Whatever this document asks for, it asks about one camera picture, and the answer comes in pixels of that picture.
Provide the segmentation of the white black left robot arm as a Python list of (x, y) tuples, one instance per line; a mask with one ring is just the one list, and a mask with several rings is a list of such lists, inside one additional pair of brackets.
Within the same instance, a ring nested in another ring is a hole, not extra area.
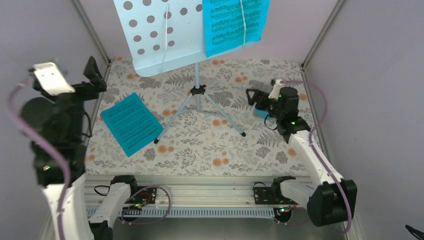
[(40, 96), (23, 105), (18, 119), (31, 140), (36, 180), (49, 204), (56, 239), (113, 239), (123, 205), (134, 202), (140, 190), (133, 175), (117, 175), (100, 207), (87, 216), (83, 120), (89, 115), (84, 105), (107, 89), (96, 59), (88, 58), (83, 71), (86, 81), (77, 84), (66, 81), (66, 72), (55, 59), (35, 64), (29, 75)]

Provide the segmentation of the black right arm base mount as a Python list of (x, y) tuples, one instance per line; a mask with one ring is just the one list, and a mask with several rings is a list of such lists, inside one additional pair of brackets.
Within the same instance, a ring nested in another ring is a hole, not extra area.
[(270, 187), (254, 186), (253, 198), (256, 205), (291, 205), (294, 202), (285, 197), (274, 196)]

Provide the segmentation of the light blue music stand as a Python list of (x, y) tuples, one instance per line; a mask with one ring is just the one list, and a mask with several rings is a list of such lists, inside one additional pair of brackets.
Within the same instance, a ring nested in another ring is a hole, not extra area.
[(195, 99), (194, 111), (224, 117), (241, 136), (246, 133), (225, 113), (200, 83), (200, 62), (207, 60), (201, 0), (115, 0), (114, 6), (132, 57), (135, 72), (152, 77), (193, 65), (194, 86), (175, 115), (154, 140), (158, 143), (177, 117)]

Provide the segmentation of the blue metronome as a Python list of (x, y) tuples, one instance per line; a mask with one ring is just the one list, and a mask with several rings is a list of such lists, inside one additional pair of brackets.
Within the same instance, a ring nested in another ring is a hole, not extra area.
[(254, 109), (253, 113), (256, 117), (261, 118), (261, 119), (265, 119), (267, 117), (267, 115), (269, 114), (267, 111), (259, 110), (259, 109), (256, 109), (256, 108)]

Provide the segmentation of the blue sheet music pages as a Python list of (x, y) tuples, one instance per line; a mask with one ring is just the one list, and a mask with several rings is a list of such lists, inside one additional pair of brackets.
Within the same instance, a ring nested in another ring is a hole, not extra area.
[(203, 0), (203, 35), (208, 58), (259, 42), (269, 0)]

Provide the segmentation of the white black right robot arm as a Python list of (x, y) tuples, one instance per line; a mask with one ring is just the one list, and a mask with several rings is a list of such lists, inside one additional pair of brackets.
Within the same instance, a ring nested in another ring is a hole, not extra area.
[(278, 204), (291, 200), (301, 205), (317, 227), (346, 222), (345, 231), (349, 231), (357, 185), (338, 173), (314, 143), (313, 129), (299, 115), (298, 91), (283, 86), (275, 87), (271, 93), (253, 88), (245, 92), (250, 106), (275, 119), (277, 132), (303, 161), (313, 184), (309, 187), (294, 176), (277, 177), (270, 187), (272, 200)]

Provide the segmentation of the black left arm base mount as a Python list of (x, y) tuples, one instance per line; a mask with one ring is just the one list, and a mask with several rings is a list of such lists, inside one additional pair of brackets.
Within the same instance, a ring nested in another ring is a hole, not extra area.
[(149, 204), (155, 203), (155, 197), (156, 197), (156, 188), (149, 188), (149, 189), (145, 189), (141, 192), (139, 192), (136, 196), (134, 196), (128, 203), (130, 204), (139, 204), (139, 205), (144, 205), (144, 204)]

